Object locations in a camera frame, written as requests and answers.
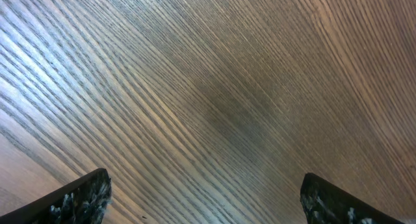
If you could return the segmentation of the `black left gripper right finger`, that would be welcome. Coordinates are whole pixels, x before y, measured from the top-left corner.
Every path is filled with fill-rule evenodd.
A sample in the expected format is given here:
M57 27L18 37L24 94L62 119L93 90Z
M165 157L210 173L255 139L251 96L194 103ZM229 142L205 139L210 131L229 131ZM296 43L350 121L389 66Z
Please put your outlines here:
M300 202L308 224L402 224L314 173L306 173Z

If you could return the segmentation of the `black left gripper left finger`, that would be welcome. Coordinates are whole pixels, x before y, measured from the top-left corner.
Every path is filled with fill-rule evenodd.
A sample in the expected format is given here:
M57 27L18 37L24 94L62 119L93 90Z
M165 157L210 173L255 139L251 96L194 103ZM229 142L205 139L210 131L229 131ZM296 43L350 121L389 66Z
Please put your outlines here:
M1 216L1 223L101 223L111 196L111 178L106 169L99 168Z

